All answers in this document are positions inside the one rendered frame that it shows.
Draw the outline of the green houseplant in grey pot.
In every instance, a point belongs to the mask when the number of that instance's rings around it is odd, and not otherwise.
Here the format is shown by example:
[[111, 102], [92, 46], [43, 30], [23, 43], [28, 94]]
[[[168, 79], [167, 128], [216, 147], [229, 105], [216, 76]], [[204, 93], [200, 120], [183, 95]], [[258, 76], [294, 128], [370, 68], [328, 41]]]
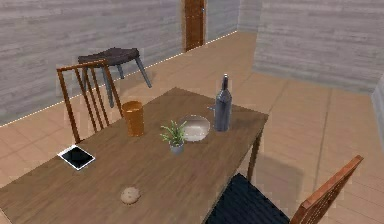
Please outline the green houseplant in grey pot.
[[174, 154], [180, 154], [184, 150], [185, 125], [186, 121], [184, 121], [182, 124], [178, 124], [175, 121], [171, 121], [170, 127], [163, 126], [163, 129], [167, 130], [168, 133], [161, 133], [160, 136], [165, 142], [169, 143], [170, 150]]

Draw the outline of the white bowl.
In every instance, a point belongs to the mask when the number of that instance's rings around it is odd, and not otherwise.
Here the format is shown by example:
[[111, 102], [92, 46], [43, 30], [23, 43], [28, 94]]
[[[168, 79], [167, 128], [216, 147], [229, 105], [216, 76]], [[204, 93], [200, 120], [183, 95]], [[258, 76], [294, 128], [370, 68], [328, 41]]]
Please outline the white bowl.
[[203, 140], [210, 131], [210, 122], [200, 115], [186, 115], [180, 119], [184, 123], [184, 139], [187, 142]]

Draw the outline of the dark grey bottle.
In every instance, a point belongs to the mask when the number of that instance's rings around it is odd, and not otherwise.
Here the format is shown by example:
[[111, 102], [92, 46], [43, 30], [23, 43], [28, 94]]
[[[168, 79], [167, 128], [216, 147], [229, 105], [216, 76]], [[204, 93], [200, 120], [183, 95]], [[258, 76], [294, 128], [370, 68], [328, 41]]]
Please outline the dark grey bottle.
[[215, 98], [215, 105], [212, 107], [214, 111], [214, 128], [216, 131], [225, 132], [229, 129], [232, 96], [228, 89], [229, 76], [223, 76], [222, 86]]

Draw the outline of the orange cup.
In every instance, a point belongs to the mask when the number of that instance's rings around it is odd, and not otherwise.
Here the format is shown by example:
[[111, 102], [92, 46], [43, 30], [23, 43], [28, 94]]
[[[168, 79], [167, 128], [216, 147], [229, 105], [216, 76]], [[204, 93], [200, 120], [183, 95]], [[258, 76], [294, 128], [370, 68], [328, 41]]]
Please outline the orange cup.
[[126, 120], [129, 136], [144, 134], [143, 105], [139, 101], [128, 101], [122, 105], [123, 116]]

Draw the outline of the brown wooden table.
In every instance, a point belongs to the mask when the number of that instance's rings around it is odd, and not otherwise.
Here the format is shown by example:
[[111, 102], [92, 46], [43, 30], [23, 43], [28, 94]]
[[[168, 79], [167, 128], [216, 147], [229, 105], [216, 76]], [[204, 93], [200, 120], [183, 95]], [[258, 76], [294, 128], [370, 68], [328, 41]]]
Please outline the brown wooden table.
[[[212, 119], [213, 99], [173, 88], [144, 107], [145, 133], [119, 120], [81, 142], [95, 160], [80, 171], [55, 157], [0, 189], [12, 224], [202, 224], [263, 130], [267, 115], [235, 106], [226, 132], [174, 154], [160, 134], [186, 115]], [[120, 195], [140, 191], [134, 204]]]

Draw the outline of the brown wooden door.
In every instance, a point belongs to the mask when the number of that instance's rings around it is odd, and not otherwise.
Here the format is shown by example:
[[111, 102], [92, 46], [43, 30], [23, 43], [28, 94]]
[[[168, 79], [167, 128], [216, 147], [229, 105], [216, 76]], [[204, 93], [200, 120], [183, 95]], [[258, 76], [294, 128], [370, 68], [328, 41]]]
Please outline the brown wooden door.
[[184, 42], [186, 51], [204, 44], [205, 0], [183, 0]]

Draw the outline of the dark stool with grey legs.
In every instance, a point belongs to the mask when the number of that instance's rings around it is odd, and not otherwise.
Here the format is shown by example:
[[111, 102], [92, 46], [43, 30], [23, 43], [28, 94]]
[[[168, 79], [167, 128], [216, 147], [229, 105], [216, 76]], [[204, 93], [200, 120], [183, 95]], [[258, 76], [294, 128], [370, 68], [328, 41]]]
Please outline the dark stool with grey legs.
[[152, 84], [149, 80], [149, 77], [145, 71], [144, 65], [140, 58], [140, 53], [137, 48], [117, 48], [113, 47], [110, 49], [107, 49], [105, 51], [86, 55], [86, 56], [79, 56], [78, 62], [80, 64], [93, 62], [101, 59], [106, 59], [109, 66], [116, 66], [119, 72], [119, 76], [121, 79], [124, 78], [122, 64], [128, 63], [132, 60], [134, 60], [149, 88], [152, 87]]

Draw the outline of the brown wooden slatted chair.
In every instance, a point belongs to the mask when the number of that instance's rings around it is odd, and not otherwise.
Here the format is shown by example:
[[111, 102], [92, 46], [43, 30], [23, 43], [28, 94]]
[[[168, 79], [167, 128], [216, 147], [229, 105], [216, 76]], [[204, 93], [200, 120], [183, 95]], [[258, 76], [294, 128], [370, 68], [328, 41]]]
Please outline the brown wooden slatted chair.
[[89, 114], [93, 130], [95, 133], [97, 133], [98, 131], [103, 130], [105, 127], [110, 126], [111, 122], [107, 115], [103, 99], [101, 97], [100, 85], [98, 84], [96, 78], [96, 68], [100, 68], [105, 73], [105, 85], [110, 87], [110, 90], [113, 95], [113, 100], [117, 106], [120, 116], [123, 116], [121, 109], [121, 101], [114, 85], [114, 81], [109, 70], [109, 64], [106, 59], [100, 59], [96, 61], [57, 68], [57, 76], [61, 86], [68, 118], [70, 120], [73, 137], [76, 143], [80, 143], [82, 141], [82, 138], [80, 137], [78, 125], [75, 120], [75, 115], [67, 90], [64, 73], [67, 71], [74, 72], [81, 90], [81, 95], [86, 104], [86, 108]]

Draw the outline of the brown chair with dark seat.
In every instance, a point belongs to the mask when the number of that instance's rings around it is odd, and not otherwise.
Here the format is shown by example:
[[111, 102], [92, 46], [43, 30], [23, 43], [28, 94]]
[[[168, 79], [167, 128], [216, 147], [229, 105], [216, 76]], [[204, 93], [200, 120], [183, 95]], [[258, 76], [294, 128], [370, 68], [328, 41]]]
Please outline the brown chair with dark seat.
[[364, 160], [356, 155], [289, 218], [240, 173], [231, 178], [204, 224], [318, 224]]

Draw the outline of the black tablet with white rim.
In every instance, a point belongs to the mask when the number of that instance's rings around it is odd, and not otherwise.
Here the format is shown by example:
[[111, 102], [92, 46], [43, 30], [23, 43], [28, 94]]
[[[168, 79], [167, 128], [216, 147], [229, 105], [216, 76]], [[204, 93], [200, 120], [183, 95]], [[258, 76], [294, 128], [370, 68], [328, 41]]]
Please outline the black tablet with white rim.
[[80, 171], [95, 160], [95, 157], [77, 145], [71, 145], [58, 153], [58, 156], [75, 170]]

